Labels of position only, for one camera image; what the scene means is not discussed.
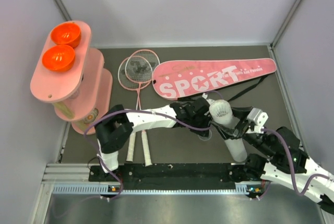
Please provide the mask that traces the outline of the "white shuttlecock tube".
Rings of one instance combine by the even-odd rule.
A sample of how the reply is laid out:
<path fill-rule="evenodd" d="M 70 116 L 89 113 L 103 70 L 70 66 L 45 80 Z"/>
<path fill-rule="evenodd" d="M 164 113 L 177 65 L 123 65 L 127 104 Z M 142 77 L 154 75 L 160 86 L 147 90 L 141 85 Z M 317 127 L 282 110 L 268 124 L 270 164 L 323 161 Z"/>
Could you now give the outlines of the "white shuttlecock tube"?
<path fill-rule="evenodd" d="M 209 112 L 215 123 L 227 128 L 234 128 L 237 120 L 234 119 L 232 108 L 225 100 L 216 100 L 209 107 Z M 236 162 L 243 162 L 247 158 L 247 152 L 242 139 L 232 139 L 226 134 L 224 135 L 224 142 Z"/>

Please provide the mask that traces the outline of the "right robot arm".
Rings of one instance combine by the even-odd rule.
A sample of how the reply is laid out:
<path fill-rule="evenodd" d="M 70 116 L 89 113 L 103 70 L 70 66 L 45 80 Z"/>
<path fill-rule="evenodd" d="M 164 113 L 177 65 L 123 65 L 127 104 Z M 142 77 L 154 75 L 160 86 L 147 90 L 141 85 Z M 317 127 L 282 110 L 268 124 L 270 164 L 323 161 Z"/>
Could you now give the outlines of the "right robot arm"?
<path fill-rule="evenodd" d="M 233 159 L 242 162 L 230 171 L 233 180 L 278 183 L 333 214 L 333 174 L 300 148 L 291 130 L 266 128 L 268 114 L 255 107 L 232 108 L 219 100 L 209 112 Z"/>

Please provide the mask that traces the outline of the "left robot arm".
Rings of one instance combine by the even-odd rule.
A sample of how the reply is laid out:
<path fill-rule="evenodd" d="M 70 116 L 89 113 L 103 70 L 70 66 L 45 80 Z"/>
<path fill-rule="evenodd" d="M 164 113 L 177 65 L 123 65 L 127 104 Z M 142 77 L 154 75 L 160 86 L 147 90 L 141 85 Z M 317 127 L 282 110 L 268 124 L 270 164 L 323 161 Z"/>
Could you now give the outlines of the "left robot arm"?
<path fill-rule="evenodd" d="M 102 166 L 100 174 L 109 181 L 118 176 L 118 151 L 129 140 L 128 159 L 131 159 L 136 132 L 141 132 L 146 166 L 152 165 L 146 133 L 149 129 L 187 127 L 199 136 L 208 137 L 212 120 L 209 107 L 213 102 L 201 97 L 143 111 L 125 109 L 121 104 L 114 106 L 94 126 Z"/>

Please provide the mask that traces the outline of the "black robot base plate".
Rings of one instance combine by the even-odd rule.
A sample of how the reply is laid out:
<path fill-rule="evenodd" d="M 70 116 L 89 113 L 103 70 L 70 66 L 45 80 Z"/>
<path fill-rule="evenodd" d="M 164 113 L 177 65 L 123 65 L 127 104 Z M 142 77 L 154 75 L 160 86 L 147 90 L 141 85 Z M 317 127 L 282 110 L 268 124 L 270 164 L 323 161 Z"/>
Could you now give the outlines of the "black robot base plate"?
<path fill-rule="evenodd" d="M 230 163 L 157 163 L 148 167 L 126 163 L 114 174 L 126 190 L 211 190 L 232 189 L 240 182 L 264 184 L 259 178 L 249 178 L 242 165 Z"/>

